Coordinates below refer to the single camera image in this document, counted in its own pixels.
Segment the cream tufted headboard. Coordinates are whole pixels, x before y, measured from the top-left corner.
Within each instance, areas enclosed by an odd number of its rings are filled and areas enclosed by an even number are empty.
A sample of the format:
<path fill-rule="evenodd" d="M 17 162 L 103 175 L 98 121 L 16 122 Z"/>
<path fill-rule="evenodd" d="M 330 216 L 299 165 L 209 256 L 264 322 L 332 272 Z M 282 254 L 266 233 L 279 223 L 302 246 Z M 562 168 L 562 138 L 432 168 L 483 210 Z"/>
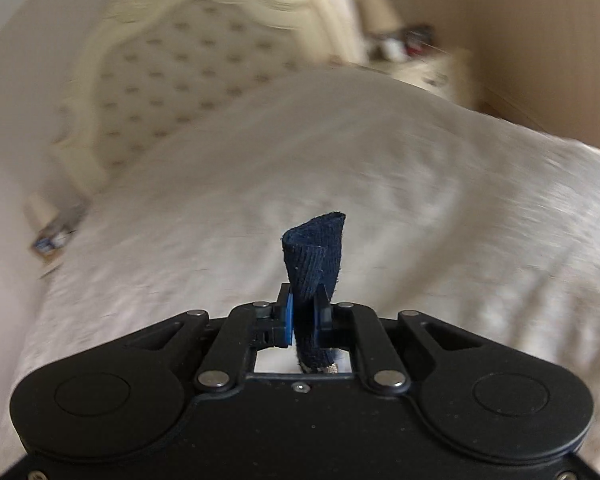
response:
<path fill-rule="evenodd" d="M 69 130 L 50 152 L 90 197 L 249 90 L 362 57 L 336 0 L 110 0 L 74 62 L 61 103 Z"/>

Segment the cream embroidered bedspread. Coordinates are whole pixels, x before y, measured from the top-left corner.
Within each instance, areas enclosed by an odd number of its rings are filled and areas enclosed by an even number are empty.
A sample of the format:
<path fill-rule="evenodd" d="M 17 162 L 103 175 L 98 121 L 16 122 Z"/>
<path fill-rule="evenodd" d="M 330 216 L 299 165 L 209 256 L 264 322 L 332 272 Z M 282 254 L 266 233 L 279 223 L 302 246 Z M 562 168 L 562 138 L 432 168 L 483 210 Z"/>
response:
<path fill-rule="evenodd" d="M 600 472 L 600 150 L 370 70 L 308 70 L 171 134 L 92 203 L 15 375 L 271 297 L 282 235 L 346 215 L 336 288 L 569 368 Z"/>

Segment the navy yellow patterned knit sweater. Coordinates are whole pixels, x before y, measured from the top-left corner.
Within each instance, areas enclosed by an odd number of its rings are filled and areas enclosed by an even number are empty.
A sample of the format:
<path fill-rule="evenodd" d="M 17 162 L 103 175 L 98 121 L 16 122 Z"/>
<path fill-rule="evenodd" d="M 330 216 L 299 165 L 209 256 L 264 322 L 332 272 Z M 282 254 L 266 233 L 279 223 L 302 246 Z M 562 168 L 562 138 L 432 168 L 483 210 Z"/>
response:
<path fill-rule="evenodd" d="M 346 215 L 321 214 L 282 237 L 283 257 L 294 296 L 294 340 L 303 373 L 335 374 L 337 351 L 314 342 L 314 295 L 324 284 L 332 300 L 338 282 Z"/>

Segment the cream bedside table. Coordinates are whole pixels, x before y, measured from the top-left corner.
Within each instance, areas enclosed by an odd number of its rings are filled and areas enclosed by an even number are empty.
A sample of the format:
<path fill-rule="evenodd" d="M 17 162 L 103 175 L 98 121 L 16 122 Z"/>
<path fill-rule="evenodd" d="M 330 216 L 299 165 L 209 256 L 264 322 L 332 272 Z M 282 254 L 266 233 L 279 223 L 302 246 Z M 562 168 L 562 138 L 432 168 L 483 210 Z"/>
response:
<path fill-rule="evenodd" d="M 466 49 L 434 51 L 404 63 L 373 61 L 366 67 L 470 110 L 481 101 L 472 55 Z"/>

